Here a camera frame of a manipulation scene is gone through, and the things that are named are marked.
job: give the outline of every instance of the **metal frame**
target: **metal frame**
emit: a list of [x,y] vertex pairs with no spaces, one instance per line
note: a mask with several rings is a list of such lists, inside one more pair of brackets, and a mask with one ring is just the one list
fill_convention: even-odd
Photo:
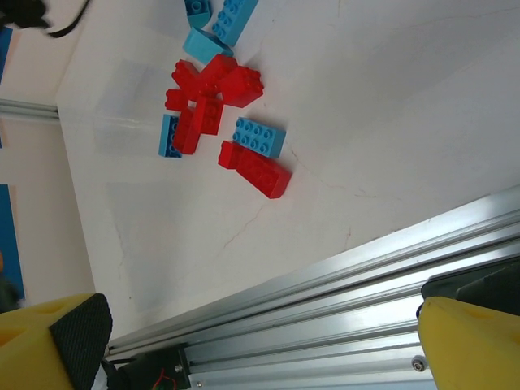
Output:
[[420,288],[519,254],[520,186],[113,340],[109,355],[186,344],[204,388],[431,385],[410,364]]

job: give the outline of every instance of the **black rubber pad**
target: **black rubber pad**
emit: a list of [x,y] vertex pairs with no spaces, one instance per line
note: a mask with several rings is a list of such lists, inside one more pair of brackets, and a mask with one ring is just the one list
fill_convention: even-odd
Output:
[[92,295],[49,329],[74,389],[90,390],[112,332],[105,296]]

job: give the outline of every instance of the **red lego brick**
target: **red lego brick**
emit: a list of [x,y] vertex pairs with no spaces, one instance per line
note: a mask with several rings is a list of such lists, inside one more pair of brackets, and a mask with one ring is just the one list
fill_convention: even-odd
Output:
[[220,92],[219,81],[238,67],[233,57],[217,54],[201,71],[199,77],[199,94],[214,98]]
[[201,136],[199,132],[193,130],[193,110],[189,107],[180,112],[177,131],[173,137],[173,147],[182,154],[193,154],[197,149],[198,140]]
[[236,67],[219,82],[224,104],[244,108],[263,95],[260,72]]
[[236,171],[270,199],[281,197],[291,179],[291,172],[272,158],[244,148]]
[[188,98],[180,89],[168,89],[166,91],[166,103],[164,106],[167,110],[182,111],[188,106]]
[[216,97],[200,96],[193,114],[193,130],[201,134],[216,136],[219,133],[220,118],[224,103]]
[[179,60],[175,64],[175,71],[171,74],[171,77],[179,88],[186,94],[189,100],[195,102],[198,96],[198,77],[200,76],[199,71],[195,66],[183,59]]
[[220,148],[219,165],[226,169],[236,169],[245,147],[236,142],[224,141]]

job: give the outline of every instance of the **screw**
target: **screw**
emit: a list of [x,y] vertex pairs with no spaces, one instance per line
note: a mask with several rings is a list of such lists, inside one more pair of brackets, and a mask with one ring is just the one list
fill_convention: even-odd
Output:
[[423,372],[427,369],[428,363],[424,356],[417,355],[412,359],[412,367],[417,372]]

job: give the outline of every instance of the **blue lego brick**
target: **blue lego brick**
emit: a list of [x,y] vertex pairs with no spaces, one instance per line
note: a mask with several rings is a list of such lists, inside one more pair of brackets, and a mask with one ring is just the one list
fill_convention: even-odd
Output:
[[20,256],[16,242],[15,220],[13,219],[11,197],[7,184],[0,184],[0,252],[2,252],[3,257],[3,276],[16,286],[22,298],[25,297]]
[[236,121],[233,140],[253,152],[266,157],[277,158],[280,156],[284,145],[285,131],[240,117]]
[[12,36],[12,28],[4,27],[2,31],[0,31],[0,83],[2,82],[4,67],[6,67],[7,52],[9,51]]
[[257,3],[258,0],[226,0],[211,28],[213,33],[226,45],[236,45]]
[[159,141],[159,155],[168,158],[181,158],[182,153],[173,147],[173,137],[176,134],[179,117],[165,114],[162,117],[161,139]]
[[203,28],[211,19],[211,4],[208,0],[184,0],[189,27]]
[[233,56],[233,51],[217,37],[196,27],[192,27],[182,47],[186,53],[205,65],[217,54]]

